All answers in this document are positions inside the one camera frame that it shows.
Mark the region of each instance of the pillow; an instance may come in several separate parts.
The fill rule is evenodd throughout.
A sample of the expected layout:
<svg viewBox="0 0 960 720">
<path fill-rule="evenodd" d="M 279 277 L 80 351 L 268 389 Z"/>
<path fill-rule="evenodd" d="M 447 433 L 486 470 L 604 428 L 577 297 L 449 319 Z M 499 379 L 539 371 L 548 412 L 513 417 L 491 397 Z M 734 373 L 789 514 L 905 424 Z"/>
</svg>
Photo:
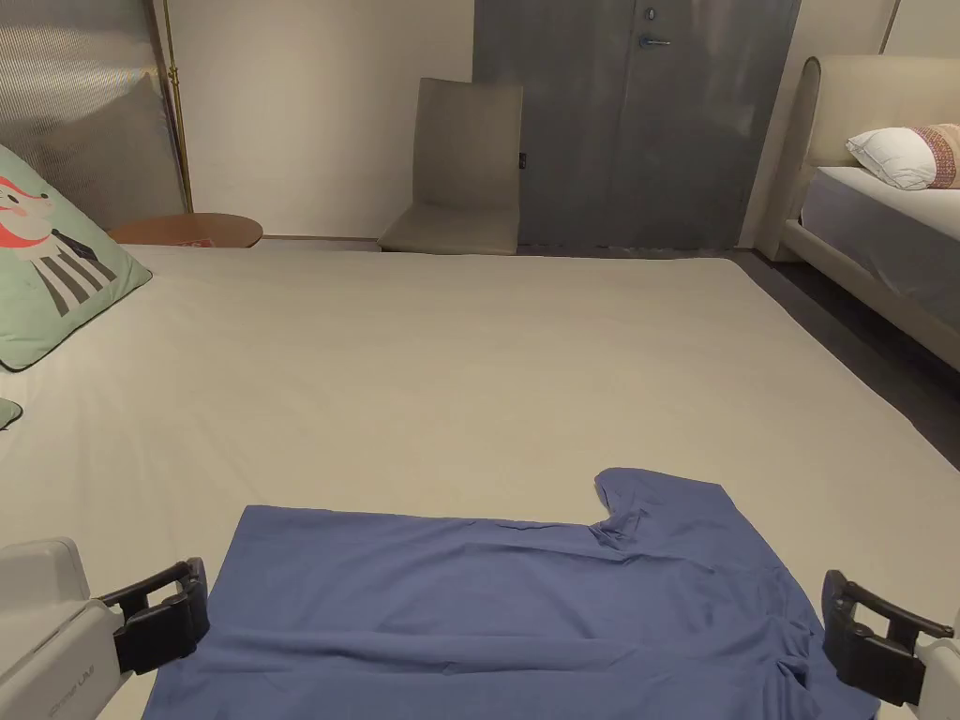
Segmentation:
<svg viewBox="0 0 960 720">
<path fill-rule="evenodd" d="M 864 132 L 851 138 L 847 149 L 870 172 L 900 190 L 960 189 L 960 125 Z"/>
<path fill-rule="evenodd" d="M 29 368 L 150 277 L 0 145 L 0 365 Z"/>
<path fill-rule="evenodd" d="M 23 415 L 23 408 L 15 402 L 10 402 L 0 397 L 0 430 L 3 430 L 14 420 L 20 420 Z"/>
</svg>

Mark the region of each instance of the cartoon pillow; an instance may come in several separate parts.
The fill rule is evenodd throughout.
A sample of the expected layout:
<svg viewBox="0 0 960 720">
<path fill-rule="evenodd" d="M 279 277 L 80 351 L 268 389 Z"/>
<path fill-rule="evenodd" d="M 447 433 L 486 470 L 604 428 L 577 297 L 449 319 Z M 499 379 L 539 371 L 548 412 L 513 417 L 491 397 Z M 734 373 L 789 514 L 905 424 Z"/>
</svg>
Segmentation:
<svg viewBox="0 0 960 720">
<path fill-rule="evenodd" d="M 22 407 L 15 402 L 0 397 L 0 430 L 3 430 L 14 420 L 20 420 L 21 415 L 23 415 Z"/>
<path fill-rule="evenodd" d="M 0 365 L 29 368 L 150 278 L 0 145 Z"/>
</svg>

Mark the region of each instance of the white wall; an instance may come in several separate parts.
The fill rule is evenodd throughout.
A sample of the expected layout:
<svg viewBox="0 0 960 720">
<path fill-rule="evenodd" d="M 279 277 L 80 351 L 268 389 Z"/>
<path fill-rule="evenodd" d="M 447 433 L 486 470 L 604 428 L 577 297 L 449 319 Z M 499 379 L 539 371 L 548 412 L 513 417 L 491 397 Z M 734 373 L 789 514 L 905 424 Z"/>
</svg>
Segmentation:
<svg viewBox="0 0 960 720">
<path fill-rule="evenodd" d="M 902 0 L 886 55 L 960 58 L 960 0 Z"/>
<path fill-rule="evenodd" d="M 960 0 L 940 1 L 960 4 Z M 895 3 L 896 0 L 803 1 L 740 235 L 741 247 L 751 248 L 756 244 L 758 227 L 769 200 L 770 184 L 780 160 L 794 94 L 806 61 L 814 55 L 878 53 Z"/>
<path fill-rule="evenodd" d="M 420 77 L 470 79 L 473 0 L 170 6 L 196 209 L 379 236 L 410 202 Z"/>
</svg>

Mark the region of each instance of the cartoon fox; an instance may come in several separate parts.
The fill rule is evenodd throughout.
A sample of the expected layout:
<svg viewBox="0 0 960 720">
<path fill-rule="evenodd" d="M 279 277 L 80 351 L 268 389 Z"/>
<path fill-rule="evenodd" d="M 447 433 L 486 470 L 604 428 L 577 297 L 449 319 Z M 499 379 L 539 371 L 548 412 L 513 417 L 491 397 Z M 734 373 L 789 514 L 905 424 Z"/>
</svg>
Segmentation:
<svg viewBox="0 0 960 720">
<path fill-rule="evenodd" d="M 48 219 L 53 211 L 53 201 L 45 193 L 28 195 L 0 177 L 0 252 L 13 251 L 34 266 L 63 317 L 116 275 L 91 248 L 53 227 Z"/>
</svg>

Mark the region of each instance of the upholstered headboard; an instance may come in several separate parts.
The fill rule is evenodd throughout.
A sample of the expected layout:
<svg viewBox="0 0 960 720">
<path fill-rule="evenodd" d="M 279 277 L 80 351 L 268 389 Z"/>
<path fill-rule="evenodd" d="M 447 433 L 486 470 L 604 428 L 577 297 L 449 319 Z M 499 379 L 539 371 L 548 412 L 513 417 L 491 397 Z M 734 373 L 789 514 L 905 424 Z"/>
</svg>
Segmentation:
<svg viewBox="0 0 960 720">
<path fill-rule="evenodd" d="M 960 123 L 960 60 L 830 56 L 806 62 L 757 247 L 770 257 L 818 167 L 855 165 L 847 140 L 879 128 Z"/>
</svg>

